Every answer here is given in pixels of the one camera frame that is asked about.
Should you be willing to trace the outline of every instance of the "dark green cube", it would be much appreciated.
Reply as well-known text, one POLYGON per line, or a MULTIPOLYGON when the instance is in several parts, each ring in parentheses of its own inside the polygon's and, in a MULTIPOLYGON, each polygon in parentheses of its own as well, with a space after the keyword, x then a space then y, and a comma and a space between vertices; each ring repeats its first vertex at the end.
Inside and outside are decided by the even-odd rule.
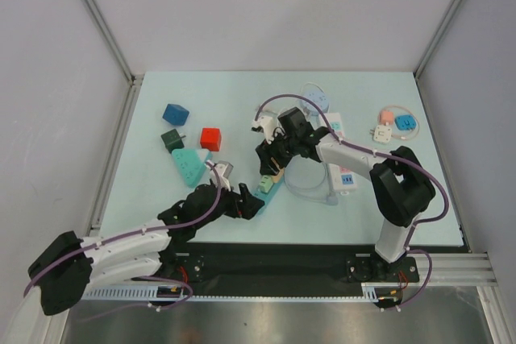
POLYGON ((172 129, 170 132, 163 133, 161 135, 161 139, 163 140, 164 146, 167 148, 167 151, 172 153, 174 149, 184 148, 185 144, 183 144, 183 140, 179 133, 177 133, 177 129, 172 129))

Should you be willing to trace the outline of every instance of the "white wall panel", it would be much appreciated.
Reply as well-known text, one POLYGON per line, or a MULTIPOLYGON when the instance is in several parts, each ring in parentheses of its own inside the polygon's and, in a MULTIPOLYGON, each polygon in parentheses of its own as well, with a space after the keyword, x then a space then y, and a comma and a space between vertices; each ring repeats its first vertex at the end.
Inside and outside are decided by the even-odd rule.
POLYGON ((413 71, 451 0, 97 0, 133 72, 413 71))
POLYGON ((516 0, 466 0, 422 77, 476 251, 516 316, 516 0))
POLYGON ((0 337, 28 266, 82 234, 127 84, 81 0, 0 0, 0 337))

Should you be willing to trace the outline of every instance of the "blue cube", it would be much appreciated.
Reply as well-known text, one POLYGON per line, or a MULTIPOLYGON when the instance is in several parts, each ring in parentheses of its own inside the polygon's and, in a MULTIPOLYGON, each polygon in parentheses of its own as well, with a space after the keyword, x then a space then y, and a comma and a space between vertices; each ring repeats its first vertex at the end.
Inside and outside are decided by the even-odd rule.
POLYGON ((397 128, 400 131, 412 131, 418 125, 414 117, 411 114, 403 114, 402 116, 397 116, 394 119, 397 128))
POLYGON ((172 125, 185 125, 186 119, 190 112, 181 105, 168 104, 167 109, 164 110, 163 119, 170 122, 172 125))

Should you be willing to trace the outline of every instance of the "red cube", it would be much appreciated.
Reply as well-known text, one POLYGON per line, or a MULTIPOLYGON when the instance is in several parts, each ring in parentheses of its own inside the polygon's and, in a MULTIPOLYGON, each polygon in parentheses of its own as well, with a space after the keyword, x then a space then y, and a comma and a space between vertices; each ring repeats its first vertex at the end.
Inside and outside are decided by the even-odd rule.
POLYGON ((212 152, 220 151, 220 143, 223 137, 218 128, 202 128, 201 148, 209 149, 212 152))

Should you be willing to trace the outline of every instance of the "white power strip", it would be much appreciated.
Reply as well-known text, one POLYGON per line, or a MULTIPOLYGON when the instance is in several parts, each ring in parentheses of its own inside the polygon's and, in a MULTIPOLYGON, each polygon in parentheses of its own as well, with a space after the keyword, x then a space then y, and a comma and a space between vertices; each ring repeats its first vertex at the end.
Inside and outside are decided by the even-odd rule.
MULTIPOLYGON (((330 122, 331 128, 343 139, 344 125, 342 124, 340 113, 325 113, 324 115, 330 122)), ((326 123, 320 115, 317 119, 320 126, 326 126, 326 123)), ((357 189, 356 175, 353 171, 335 164, 328 164, 328 172, 330 187, 334 193, 345 194, 357 189)))

